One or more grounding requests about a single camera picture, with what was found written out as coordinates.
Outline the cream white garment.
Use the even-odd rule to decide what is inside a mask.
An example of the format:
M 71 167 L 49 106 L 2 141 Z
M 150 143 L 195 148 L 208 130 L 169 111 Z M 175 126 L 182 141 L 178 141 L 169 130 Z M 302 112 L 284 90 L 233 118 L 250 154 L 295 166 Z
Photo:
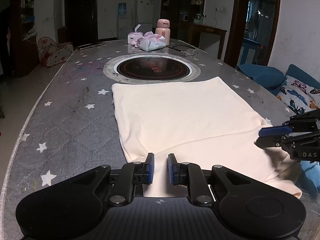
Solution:
M 172 186 L 168 155 L 210 170 L 222 165 L 300 197 L 294 184 L 298 164 L 280 148 L 261 149 L 255 141 L 269 123 L 219 77 L 201 82 L 112 86 L 114 115 L 127 161 L 155 155 L 147 197 L 184 196 Z

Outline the butterfly patterned pillow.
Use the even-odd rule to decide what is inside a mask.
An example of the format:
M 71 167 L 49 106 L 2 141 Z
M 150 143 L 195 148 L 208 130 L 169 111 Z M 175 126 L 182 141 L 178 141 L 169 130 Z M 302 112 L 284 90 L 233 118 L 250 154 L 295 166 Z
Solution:
M 319 89 L 295 77 L 285 76 L 277 98 L 296 114 L 319 109 Z

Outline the blue sofa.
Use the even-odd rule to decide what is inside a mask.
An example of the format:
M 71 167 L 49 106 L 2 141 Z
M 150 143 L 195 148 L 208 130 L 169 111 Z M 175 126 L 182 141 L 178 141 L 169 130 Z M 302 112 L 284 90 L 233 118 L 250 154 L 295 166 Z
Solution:
M 237 66 L 236 70 L 242 72 L 254 82 L 267 89 L 274 96 L 279 93 L 281 84 L 285 81 L 286 76 L 294 77 L 308 86 L 319 88 L 319 82 L 316 79 L 294 64 L 289 65 L 285 74 L 274 67 L 249 63 Z

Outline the round black induction cooktop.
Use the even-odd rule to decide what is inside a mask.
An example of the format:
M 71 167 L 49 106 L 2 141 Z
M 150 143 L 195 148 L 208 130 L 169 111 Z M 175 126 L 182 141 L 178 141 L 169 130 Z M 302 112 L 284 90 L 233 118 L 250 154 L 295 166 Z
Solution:
M 196 79 L 201 70 L 194 63 L 176 55 L 142 53 L 110 59 L 105 63 L 103 73 L 117 82 L 146 85 L 189 82 Z

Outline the clear glasses on table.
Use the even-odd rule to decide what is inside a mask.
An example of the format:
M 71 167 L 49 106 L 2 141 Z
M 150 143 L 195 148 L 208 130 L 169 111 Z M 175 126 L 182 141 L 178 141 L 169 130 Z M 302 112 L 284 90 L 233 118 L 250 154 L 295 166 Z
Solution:
M 184 48 L 184 49 L 179 49 L 179 52 L 185 57 L 195 56 L 199 53 L 199 48 Z

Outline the dark wooden side table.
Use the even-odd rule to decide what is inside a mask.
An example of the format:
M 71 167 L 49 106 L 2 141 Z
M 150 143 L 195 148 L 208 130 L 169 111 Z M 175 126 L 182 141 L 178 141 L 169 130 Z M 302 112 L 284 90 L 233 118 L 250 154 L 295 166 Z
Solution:
M 221 59 L 225 44 L 226 30 L 205 24 L 187 24 L 187 43 L 203 49 L 217 49 L 217 58 Z

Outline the soft tissue pack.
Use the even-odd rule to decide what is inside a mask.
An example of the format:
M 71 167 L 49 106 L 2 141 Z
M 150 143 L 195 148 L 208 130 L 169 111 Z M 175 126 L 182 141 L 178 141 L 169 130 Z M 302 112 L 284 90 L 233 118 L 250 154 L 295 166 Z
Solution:
M 136 46 L 143 51 L 153 51 L 157 49 L 162 49 L 167 46 L 165 37 L 159 34 L 154 34 L 151 31 L 145 33 L 142 37 L 140 37 Z

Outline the pink tissue box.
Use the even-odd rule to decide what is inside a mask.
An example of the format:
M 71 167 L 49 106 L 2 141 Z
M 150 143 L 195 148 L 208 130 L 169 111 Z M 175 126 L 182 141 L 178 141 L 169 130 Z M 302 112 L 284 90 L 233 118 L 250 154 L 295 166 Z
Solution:
M 133 32 L 130 32 L 127 35 L 127 43 L 131 44 L 133 41 L 137 41 L 139 38 L 141 38 L 143 36 L 143 32 L 138 31 L 138 29 L 141 27 L 140 24 L 137 24 L 136 27 L 134 28 Z

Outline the pink thermos bottle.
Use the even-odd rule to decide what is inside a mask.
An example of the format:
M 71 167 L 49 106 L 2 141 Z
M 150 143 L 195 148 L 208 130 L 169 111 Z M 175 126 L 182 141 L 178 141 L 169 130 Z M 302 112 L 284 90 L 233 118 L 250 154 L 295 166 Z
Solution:
M 157 21 L 156 34 L 162 35 L 165 38 L 165 43 L 168 46 L 170 43 L 170 21 L 159 19 Z

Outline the pink patterned play tent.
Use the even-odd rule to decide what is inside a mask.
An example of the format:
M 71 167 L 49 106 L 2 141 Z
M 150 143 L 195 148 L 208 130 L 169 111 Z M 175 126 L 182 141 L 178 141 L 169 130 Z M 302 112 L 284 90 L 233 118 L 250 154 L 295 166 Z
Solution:
M 57 44 L 49 37 L 42 37 L 37 43 L 40 64 L 44 67 L 52 67 L 67 61 L 74 48 L 72 43 Z

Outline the water dispenser with blue bottle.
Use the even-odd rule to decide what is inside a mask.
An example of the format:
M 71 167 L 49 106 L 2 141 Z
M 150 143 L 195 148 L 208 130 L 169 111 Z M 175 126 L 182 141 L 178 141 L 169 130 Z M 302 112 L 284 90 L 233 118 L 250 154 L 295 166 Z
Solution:
M 119 40 L 127 37 L 127 7 L 126 3 L 118 3 L 117 14 L 117 38 Z

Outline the tall dark display cabinet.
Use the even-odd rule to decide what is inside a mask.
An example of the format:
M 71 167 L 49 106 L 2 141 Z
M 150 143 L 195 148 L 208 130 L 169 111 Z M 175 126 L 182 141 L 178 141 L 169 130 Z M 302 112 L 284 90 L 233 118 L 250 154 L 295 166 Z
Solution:
M 161 0 L 160 18 L 174 26 L 181 21 L 193 22 L 196 16 L 204 14 L 205 0 Z

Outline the white refrigerator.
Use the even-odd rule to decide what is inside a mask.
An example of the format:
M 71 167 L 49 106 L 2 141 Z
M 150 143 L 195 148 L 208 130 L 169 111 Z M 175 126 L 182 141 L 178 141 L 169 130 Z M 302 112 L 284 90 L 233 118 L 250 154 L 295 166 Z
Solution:
M 136 20 L 140 24 L 139 31 L 146 33 L 152 31 L 153 0 L 137 0 Z

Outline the dark wooden door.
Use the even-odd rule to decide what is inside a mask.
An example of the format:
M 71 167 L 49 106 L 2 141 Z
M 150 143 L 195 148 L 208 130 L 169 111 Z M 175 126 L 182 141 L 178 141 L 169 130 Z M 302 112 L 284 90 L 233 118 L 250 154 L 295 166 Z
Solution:
M 97 42 L 98 0 L 65 0 L 65 26 L 74 46 Z

